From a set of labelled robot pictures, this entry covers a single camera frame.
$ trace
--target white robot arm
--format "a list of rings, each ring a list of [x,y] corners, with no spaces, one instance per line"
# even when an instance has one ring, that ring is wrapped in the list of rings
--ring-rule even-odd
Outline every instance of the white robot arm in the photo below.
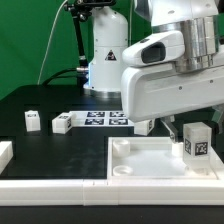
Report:
[[[112,10],[116,0],[73,0],[65,10],[71,12],[79,50],[77,72],[83,77],[84,93],[101,98],[120,98],[121,75],[126,69],[122,52],[128,46],[128,23]],[[94,58],[90,63],[84,52],[79,22],[93,18]]]
[[[134,122],[224,103],[214,0],[136,0],[153,34],[123,52],[122,105]]]

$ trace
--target green backdrop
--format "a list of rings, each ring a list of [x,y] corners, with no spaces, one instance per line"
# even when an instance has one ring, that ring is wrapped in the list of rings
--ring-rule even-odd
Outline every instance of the green backdrop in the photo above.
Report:
[[[113,8],[130,21],[132,0],[117,0]],[[0,1],[0,99],[19,86],[37,84],[51,27],[63,0]],[[224,33],[223,16],[220,31]],[[132,43],[151,32],[149,24],[133,13]],[[82,24],[85,51],[93,57],[91,19]],[[78,65],[76,37],[71,15],[62,11],[56,26],[42,81],[53,73]],[[75,84],[73,79],[55,81]]]

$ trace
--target white block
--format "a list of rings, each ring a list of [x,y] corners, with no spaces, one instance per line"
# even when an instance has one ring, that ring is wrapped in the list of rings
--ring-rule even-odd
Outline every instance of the white block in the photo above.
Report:
[[[211,133],[202,122],[184,125],[183,161],[190,169],[210,167]]]
[[[0,142],[0,174],[13,157],[12,142]]]
[[[40,117],[38,111],[25,112],[26,130],[27,131],[40,131]]]
[[[134,134],[147,136],[154,128],[155,120],[134,123]]]
[[[172,155],[175,157],[183,157],[183,142],[173,143],[172,145]]]
[[[53,133],[66,134],[72,128],[72,113],[62,113],[52,121]]]

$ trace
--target white cube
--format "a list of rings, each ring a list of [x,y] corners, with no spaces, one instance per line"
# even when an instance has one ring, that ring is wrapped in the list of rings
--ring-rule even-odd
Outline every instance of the white cube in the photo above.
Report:
[[[26,130],[27,131],[40,131],[40,117],[38,111],[25,112]]]
[[[76,118],[77,118],[77,115],[76,115],[76,112],[75,111],[70,111],[69,114],[71,114],[71,119],[72,119],[72,127],[75,127],[76,126]]]
[[[62,113],[52,121],[53,133],[65,134],[72,128],[72,113]]]
[[[155,126],[155,120],[134,123],[134,134],[147,136]]]
[[[191,169],[210,167],[210,127],[202,122],[184,125],[183,161]]]
[[[12,142],[0,142],[0,174],[13,157]]]

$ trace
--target black tabletop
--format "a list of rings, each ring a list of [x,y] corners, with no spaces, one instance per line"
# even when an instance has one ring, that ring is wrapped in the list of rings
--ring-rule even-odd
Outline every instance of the black tabletop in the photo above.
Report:
[[[27,133],[24,112],[37,110],[41,131]],[[132,127],[72,128],[52,133],[51,121],[62,112],[122,110],[120,100],[83,96],[75,86],[24,86],[0,101],[0,141],[13,142],[14,158],[1,179],[105,179],[108,137],[134,136]],[[211,120],[210,109],[176,116],[175,125]],[[153,136],[168,136],[156,122]],[[213,145],[223,154],[223,135]],[[1,223],[223,223],[223,206],[39,206],[1,207]]]
[[[27,132],[25,111],[37,110],[41,131]],[[69,111],[122,110],[120,99],[85,96],[76,86],[23,86],[0,101],[0,141],[13,142],[14,158],[0,179],[106,179],[109,137],[134,136],[133,127],[76,127],[65,135],[52,132],[52,120]],[[176,116],[181,135],[183,123],[211,120],[211,110]],[[168,136],[161,122],[151,133]],[[223,135],[213,136],[222,156]]]

